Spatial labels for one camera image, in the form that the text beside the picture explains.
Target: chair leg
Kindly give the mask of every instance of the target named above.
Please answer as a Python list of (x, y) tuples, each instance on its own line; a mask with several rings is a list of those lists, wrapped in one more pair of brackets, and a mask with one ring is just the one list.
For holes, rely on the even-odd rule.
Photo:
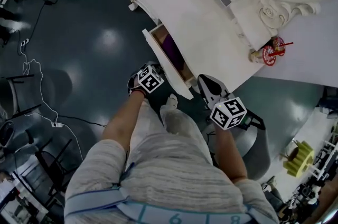
[(34, 74), (25, 74), (25, 75), (22, 75), (22, 76), (9, 77), (9, 78), (6, 78), (6, 79), (13, 80), (13, 79), (17, 79), (17, 78), (31, 78), (33, 76), (34, 76)]
[(56, 204), (57, 200), (53, 197), (50, 197), (48, 201), (45, 203), (45, 207), (47, 210), (50, 210), (54, 204)]
[(68, 145), (72, 142), (72, 139), (70, 139), (67, 144), (62, 148), (61, 152), (58, 154), (58, 156), (55, 158), (55, 160), (53, 161), (53, 163), (55, 161), (57, 161), (59, 159), (59, 157), (63, 154), (63, 152), (66, 150), (66, 148), (68, 147)]
[(46, 143), (45, 145), (43, 145), (43, 146), (39, 149), (39, 152), (41, 152), (48, 144), (50, 144), (50, 143), (52, 142), (52, 140), (53, 140), (53, 137), (51, 137), (51, 138), (49, 139), (49, 141), (47, 141), (47, 143)]
[(52, 187), (50, 188), (50, 190), (49, 190), (49, 192), (48, 192), (48, 196), (54, 196), (54, 194), (53, 194), (53, 191), (55, 190), (55, 192), (57, 192), (57, 190), (55, 189), (55, 186), (54, 185), (52, 185)]
[(75, 167), (75, 168), (73, 168), (71, 170), (64, 170), (64, 174), (63, 175), (68, 175), (68, 174), (76, 171), (78, 168), (79, 168), (79, 166), (77, 166), (77, 167)]
[(33, 139), (33, 136), (31, 134), (31, 132), (28, 129), (26, 129), (25, 132), (26, 132), (26, 134), (28, 136), (28, 144), (33, 144), (34, 143), (34, 139)]
[(16, 114), (13, 115), (12, 119), (14, 119), (16, 117), (20, 117), (20, 116), (22, 116), (24, 114), (30, 113), (30, 112), (32, 112), (33, 110), (35, 110), (35, 109), (37, 109), (39, 107), (41, 107), (41, 104), (38, 104), (38, 105), (36, 105), (36, 106), (34, 106), (32, 108), (29, 108), (29, 109), (26, 109), (26, 110), (23, 110), (23, 111), (19, 111), (18, 113), (16, 113)]

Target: shiny floor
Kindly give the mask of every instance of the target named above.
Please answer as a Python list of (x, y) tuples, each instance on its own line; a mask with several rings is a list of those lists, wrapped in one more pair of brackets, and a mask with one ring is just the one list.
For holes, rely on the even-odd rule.
[[(142, 35), (143, 29), (150, 30), (155, 24), (141, 9), (131, 12), (128, 4), (129, 0), (58, 0), (56, 5), (44, 7), (26, 54), (29, 61), (41, 63), (44, 100), (60, 115), (106, 124), (128, 97), (130, 74), (143, 63), (156, 60)], [(21, 31), (21, 41), (31, 35), (42, 5), (42, 0), (7, 2), (5, 8), (21, 14), (20, 22), (6, 23)], [(17, 55), (18, 39), (19, 34), (13, 34), (1, 51), (1, 76), (22, 74), (24, 57)], [(22, 109), (41, 103), (39, 65), (33, 62), (30, 73), (35, 74), (30, 82), (17, 85)], [(171, 91), (166, 86), (157, 92), (155, 110)], [(322, 91), (318, 85), (252, 77), (235, 94), (265, 120), (274, 157), (306, 122)], [(191, 101), (180, 98), (179, 107), (201, 128), (205, 125), (203, 106), (198, 95)], [(56, 116), (46, 107), (39, 112), (49, 119)], [(62, 117), (59, 121), (76, 134), (84, 156), (102, 134), (101, 126)], [(38, 115), (21, 117), (16, 122), (18, 128), (29, 128), (40, 145), (53, 136), (53, 142), (61, 148), (72, 138), (69, 159), (80, 160), (68, 129), (52, 128)]]

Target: glove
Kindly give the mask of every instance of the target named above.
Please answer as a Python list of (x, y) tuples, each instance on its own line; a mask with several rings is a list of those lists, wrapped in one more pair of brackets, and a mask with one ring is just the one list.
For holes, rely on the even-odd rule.
[(138, 71), (134, 72), (132, 76), (130, 77), (130, 79), (128, 80), (127, 87), (128, 87), (129, 95), (131, 95), (133, 91), (140, 91), (144, 94), (144, 97), (148, 96), (148, 92), (138, 83), (138, 75), (137, 75), (138, 72), (142, 71), (147, 66), (153, 67), (156, 72), (159, 72), (162, 70), (161, 66), (156, 62), (149, 61), (145, 63), (144, 65), (142, 65), (141, 68)]

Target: white wall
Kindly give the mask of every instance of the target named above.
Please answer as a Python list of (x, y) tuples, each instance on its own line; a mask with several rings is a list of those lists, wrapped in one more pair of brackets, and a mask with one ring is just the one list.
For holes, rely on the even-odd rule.
[[(309, 119), (294, 137), (297, 141), (306, 141), (315, 151), (315, 155), (319, 153), (323, 146), (323, 141), (327, 140), (331, 135), (331, 128), (335, 123), (335, 119), (327, 119), (326, 114), (320, 112), (319, 108), (315, 108)], [(291, 142), (285, 149), (285, 154), (292, 152), (295, 144)], [(308, 171), (300, 178), (295, 178), (287, 174), (283, 168), (284, 158), (279, 156), (272, 160), (268, 172), (259, 179), (259, 183), (266, 182), (272, 176), (276, 177), (277, 189), (284, 201), (287, 201), (296, 190), (296, 188), (311, 175)]]
[(318, 15), (296, 16), (280, 30), (284, 41), (295, 44), (257, 76), (338, 87), (338, 0), (324, 1), (321, 7)]

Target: white vanity table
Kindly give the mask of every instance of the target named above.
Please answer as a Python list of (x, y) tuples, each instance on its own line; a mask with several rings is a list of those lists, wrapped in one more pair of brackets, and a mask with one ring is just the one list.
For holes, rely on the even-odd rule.
[[(249, 61), (258, 50), (296, 14), (315, 14), (317, 3), (299, 0), (130, 0), (131, 10), (140, 6), (159, 25), (143, 31), (175, 91), (193, 98), (189, 88), (200, 74), (221, 80), (230, 92), (254, 75), (263, 64)], [(186, 66), (178, 72), (161, 44), (170, 34)]]

